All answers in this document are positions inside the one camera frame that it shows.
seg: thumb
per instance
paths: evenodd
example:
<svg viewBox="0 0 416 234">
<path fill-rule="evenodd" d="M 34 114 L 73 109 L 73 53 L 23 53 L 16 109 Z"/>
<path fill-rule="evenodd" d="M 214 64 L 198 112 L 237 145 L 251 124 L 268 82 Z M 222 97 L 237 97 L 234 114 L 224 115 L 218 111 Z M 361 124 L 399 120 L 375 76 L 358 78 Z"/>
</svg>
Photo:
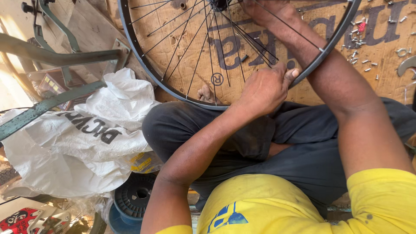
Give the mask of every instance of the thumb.
<svg viewBox="0 0 416 234">
<path fill-rule="evenodd" d="M 289 85 L 296 79 L 296 77 L 299 75 L 300 71 L 297 68 L 288 70 L 285 75 L 283 76 L 283 83 L 282 83 L 282 89 L 286 89 L 289 87 Z"/>
</svg>

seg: blue print on shirt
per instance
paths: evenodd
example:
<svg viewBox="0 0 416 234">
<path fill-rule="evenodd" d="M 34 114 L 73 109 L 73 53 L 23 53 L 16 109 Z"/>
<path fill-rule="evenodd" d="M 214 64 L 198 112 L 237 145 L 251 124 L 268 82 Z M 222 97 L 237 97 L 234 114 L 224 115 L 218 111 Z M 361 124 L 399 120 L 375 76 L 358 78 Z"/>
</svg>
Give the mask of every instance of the blue print on shirt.
<svg viewBox="0 0 416 234">
<path fill-rule="evenodd" d="M 227 224 L 248 224 L 247 219 L 244 217 L 242 213 L 235 212 L 235 203 L 234 202 L 234 209 L 233 212 L 229 215 L 228 214 L 228 207 L 231 205 L 227 205 L 223 207 L 218 214 L 211 220 L 211 223 L 208 226 L 208 232 L 214 231 L 222 226 Z"/>
</svg>

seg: man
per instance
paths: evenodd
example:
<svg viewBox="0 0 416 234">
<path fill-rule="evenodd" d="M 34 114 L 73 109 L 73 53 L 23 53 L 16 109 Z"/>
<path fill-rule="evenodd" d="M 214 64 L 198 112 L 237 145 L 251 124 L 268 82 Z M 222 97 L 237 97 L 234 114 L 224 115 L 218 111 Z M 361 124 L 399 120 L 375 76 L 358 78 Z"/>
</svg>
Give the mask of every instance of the man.
<svg viewBox="0 0 416 234">
<path fill-rule="evenodd" d="M 261 4 L 325 46 L 289 3 Z M 251 0 L 242 6 L 302 67 L 319 53 Z M 337 51 L 308 77 L 326 105 L 283 102 L 299 74 L 285 70 L 254 72 L 224 112 L 184 102 L 151 110 L 143 132 L 165 165 L 142 234 L 192 232 L 189 186 L 201 195 L 198 233 L 416 233 L 416 175 L 403 146 L 416 114 L 377 97 Z M 204 89 L 201 99 L 213 101 Z M 326 207 L 347 188 L 354 218 L 332 226 Z"/>
</svg>

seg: black pants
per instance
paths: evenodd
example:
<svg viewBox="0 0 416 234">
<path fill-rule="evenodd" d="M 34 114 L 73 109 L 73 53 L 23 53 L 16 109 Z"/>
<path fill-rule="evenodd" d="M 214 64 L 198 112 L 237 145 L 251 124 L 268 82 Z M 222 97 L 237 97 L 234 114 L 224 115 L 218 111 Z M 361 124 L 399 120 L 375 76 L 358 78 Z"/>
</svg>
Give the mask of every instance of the black pants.
<svg viewBox="0 0 416 234">
<path fill-rule="evenodd" d="M 391 122 L 403 142 L 416 132 L 416 113 L 399 102 L 382 98 Z M 152 149 L 166 162 L 184 142 L 221 111 L 205 110 L 186 102 L 154 107 L 143 122 Z M 284 102 L 268 116 L 237 131 L 221 147 L 208 169 L 192 183 L 202 210 L 212 190 L 241 174 L 272 174 L 300 188 L 326 218 L 327 206 L 347 192 L 338 151 L 338 123 L 326 105 Z M 265 161 L 270 143 L 293 143 Z"/>
</svg>

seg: hand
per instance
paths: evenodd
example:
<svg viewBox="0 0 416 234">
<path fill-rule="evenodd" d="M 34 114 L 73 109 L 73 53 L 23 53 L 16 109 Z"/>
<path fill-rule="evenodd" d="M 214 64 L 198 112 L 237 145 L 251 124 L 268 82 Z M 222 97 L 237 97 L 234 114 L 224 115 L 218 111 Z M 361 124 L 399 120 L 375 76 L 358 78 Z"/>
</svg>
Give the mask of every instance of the hand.
<svg viewBox="0 0 416 234">
<path fill-rule="evenodd" d="M 279 18 L 286 18 L 286 14 L 292 14 L 296 12 L 293 5 L 289 1 L 283 0 L 256 0 L 259 4 L 263 5 L 266 9 L 271 11 Z M 259 4 L 253 0 L 243 0 L 240 5 L 244 12 L 249 15 L 258 25 L 263 27 L 270 27 L 276 21 L 279 21 L 275 16 L 263 9 Z"/>
<path fill-rule="evenodd" d="M 246 80 L 240 99 L 231 106 L 240 107 L 254 118 L 269 114 L 287 97 L 287 89 L 299 75 L 298 69 L 286 71 L 286 65 L 278 62 L 251 74 Z"/>
</svg>

